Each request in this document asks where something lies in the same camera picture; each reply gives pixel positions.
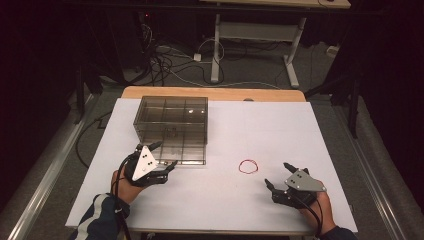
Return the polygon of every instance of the white table surface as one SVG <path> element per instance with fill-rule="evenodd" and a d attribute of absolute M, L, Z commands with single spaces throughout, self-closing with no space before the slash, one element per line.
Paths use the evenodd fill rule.
<path fill-rule="evenodd" d="M 70 212 L 76 227 L 96 194 L 109 192 L 110 178 L 139 140 L 133 127 L 140 99 L 118 99 Z M 264 178 L 276 188 L 291 173 L 288 162 L 322 180 L 339 226 L 357 232 L 312 107 L 307 102 L 209 101 L 206 166 L 179 166 L 164 185 L 144 190 L 131 206 L 130 229 L 306 235 L 312 229 L 296 209 L 275 204 Z M 239 164 L 255 160 L 259 171 Z"/>

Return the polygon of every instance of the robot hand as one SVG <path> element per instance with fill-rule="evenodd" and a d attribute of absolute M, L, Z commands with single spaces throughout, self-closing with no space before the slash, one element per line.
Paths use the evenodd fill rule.
<path fill-rule="evenodd" d="M 136 151 L 127 157 L 124 176 L 132 185 L 148 187 L 168 181 L 168 173 L 174 170 L 178 161 L 172 162 L 164 170 L 153 171 L 157 167 L 157 162 L 150 151 L 158 148 L 161 144 L 162 142 L 152 143 L 149 146 L 138 145 Z"/>
<path fill-rule="evenodd" d="M 276 189 L 270 181 L 265 179 L 266 186 L 272 192 L 272 200 L 275 203 L 303 209 L 316 201 L 316 192 L 327 190 L 321 182 L 309 176 L 308 169 L 297 169 L 288 163 L 284 163 L 284 166 L 293 173 L 284 181 L 288 186 L 287 190 Z"/>

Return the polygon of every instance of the table leg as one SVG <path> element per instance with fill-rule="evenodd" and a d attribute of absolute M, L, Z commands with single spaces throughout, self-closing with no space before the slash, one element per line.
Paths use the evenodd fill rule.
<path fill-rule="evenodd" d="M 211 70 L 211 82 L 213 83 L 217 83 L 219 81 L 219 25 L 221 22 L 220 18 L 221 16 L 217 14 L 215 20 L 215 42 Z"/>
<path fill-rule="evenodd" d="M 293 68 L 293 59 L 296 54 L 297 46 L 299 45 L 300 37 L 302 36 L 303 28 L 305 26 L 306 18 L 301 18 L 299 21 L 298 28 L 290 49 L 290 55 L 284 55 L 284 63 L 286 65 L 287 74 L 289 75 L 290 84 L 292 88 L 299 88 L 299 82 L 297 81 L 296 72 Z"/>

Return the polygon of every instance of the red rubber band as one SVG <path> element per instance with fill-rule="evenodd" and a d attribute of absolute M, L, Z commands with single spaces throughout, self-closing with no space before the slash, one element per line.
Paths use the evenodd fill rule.
<path fill-rule="evenodd" d="M 245 163 L 245 162 L 251 162 L 251 163 L 255 164 L 256 169 L 253 170 L 252 172 L 245 172 L 245 171 L 241 170 L 241 165 L 243 165 L 243 163 Z M 254 160 L 246 159 L 246 160 L 241 161 L 241 163 L 239 165 L 239 171 L 242 172 L 242 173 L 245 173 L 245 174 L 252 174 L 252 173 L 259 171 L 259 167 L 258 167 L 258 164 Z"/>

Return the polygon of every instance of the table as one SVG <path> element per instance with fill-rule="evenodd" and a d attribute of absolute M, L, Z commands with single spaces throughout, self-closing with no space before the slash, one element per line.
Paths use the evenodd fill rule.
<path fill-rule="evenodd" d="M 204 2 L 213 2 L 220 5 L 221 3 L 233 4 L 259 4 L 272 6 L 289 6 L 302 8 L 335 8 L 348 9 L 350 3 L 348 0 L 201 0 Z M 222 22 L 220 14 L 216 15 L 215 20 L 215 44 L 214 56 L 212 61 L 211 81 L 219 81 L 219 48 L 220 38 L 241 38 L 269 41 L 286 41 L 292 42 L 290 54 L 284 55 L 284 63 L 292 88 L 299 88 L 299 81 L 293 67 L 293 59 L 299 45 L 300 37 L 306 23 L 306 18 L 300 18 L 298 25 L 277 26 L 272 24 L 252 24 L 241 22 Z"/>
<path fill-rule="evenodd" d="M 357 231 L 312 108 L 301 92 L 173 87 L 124 91 L 66 226 L 76 227 L 94 195 L 109 191 L 112 171 L 138 144 L 132 123 L 140 98 L 148 95 L 209 98 L 207 163 L 177 165 L 166 184 L 144 190 L 127 219 L 133 231 L 310 235 L 312 229 L 298 211 L 273 203 L 265 186 L 268 178 L 277 188 L 286 188 L 282 181 L 291 173 L 284 169 L 284 161 L 308 167 L 313 177 L 328 183 L 336 222 Z M 238 171 L 239 163 L 248 158 L 258 163 L 258 172 Z"/>

